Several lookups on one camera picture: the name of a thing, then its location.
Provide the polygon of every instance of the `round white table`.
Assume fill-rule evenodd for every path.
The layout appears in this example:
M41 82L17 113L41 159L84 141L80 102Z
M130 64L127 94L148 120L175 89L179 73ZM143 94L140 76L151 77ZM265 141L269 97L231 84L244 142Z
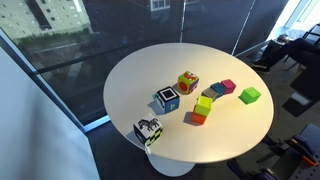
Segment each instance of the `round white table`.
M185 71L196 74L198 87L180 95L180 107L168 114L157 109L152 95L173 86ZM212 104L203 125L191 122L191 112L201 92L211 84L231 79L232 94ZM262 95L245 105L238 97L248 87ZM150 145L151 164L162 174L180 176L195 163L211 163L239 156L256 146L268 132L273 102L263 80L245 63L214 48L168 43L138 50L121 60L104 86L104 105L116 129L144 150L133 132L133 124L149 112L163 125L161 136Z

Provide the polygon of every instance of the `building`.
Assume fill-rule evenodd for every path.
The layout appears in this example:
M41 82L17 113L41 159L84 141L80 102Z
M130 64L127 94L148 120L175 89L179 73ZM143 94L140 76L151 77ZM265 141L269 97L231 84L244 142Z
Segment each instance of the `building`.
M86 28L91 31L82 0L4 0L0 18L0 27L12 40Z

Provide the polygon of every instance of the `cube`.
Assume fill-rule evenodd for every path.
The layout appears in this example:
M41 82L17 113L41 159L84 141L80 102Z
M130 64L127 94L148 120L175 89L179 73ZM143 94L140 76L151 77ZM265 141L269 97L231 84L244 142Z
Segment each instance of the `cube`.
M163 127L160 121L149 113L134 123L133 129L140 142L149 146L160 137Z
M202 96L209 97L214 102L217 99L218 93L211 88L207 88L201 93Z
M208 116L209 112L211 111L211 104L212 104L211 98L200 96L197 100L197 104L196 104L196 107L194 108L194 112L202 116Z
M164 114L179 108L180 96L170 86L159 90L155 99Z
M224 95L224 93L226 92L226 87L224 87L221 83L217 82L214 83L210 86L211 89L213 89L214 91L216 91L218 93L217 98L221 97Z
M231 94L236 88L236 85L230 79L221 81L221 84L226 88L226 92L224 94Z
M192 93L198 86L199 77L189 71L178 77L178 88L185 94Z
M195 113L195 112L194 112L195 107L196 107L196 106L194 106L194 109L193 109L193 112L192 112L191 121L192 121L192 122L195 122L195 123L198 123L198 124L204 124L204 122L206 121L206 118L207 118L207 117Z
M250 104L255 102L260 96L261 96L261 93L258 90L256 90L254 87L249 87L242 91L239 98L245 104Z

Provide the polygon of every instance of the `white wall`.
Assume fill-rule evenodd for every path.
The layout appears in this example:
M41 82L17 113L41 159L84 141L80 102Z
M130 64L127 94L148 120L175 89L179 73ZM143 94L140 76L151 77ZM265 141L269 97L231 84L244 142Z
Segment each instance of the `white wall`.
M87 137L0 48L0 179L99 179Z

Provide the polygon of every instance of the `building window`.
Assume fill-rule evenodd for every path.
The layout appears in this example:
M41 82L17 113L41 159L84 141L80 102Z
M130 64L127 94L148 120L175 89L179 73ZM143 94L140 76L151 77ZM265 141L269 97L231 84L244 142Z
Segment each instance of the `building window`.
M166 0L166 6L170 6L170 0Z
M164 7L164 0L159 1L159 7Z
M157 8L157 7L159 7L158 1L154 1L154 2L153 2L153 8Z

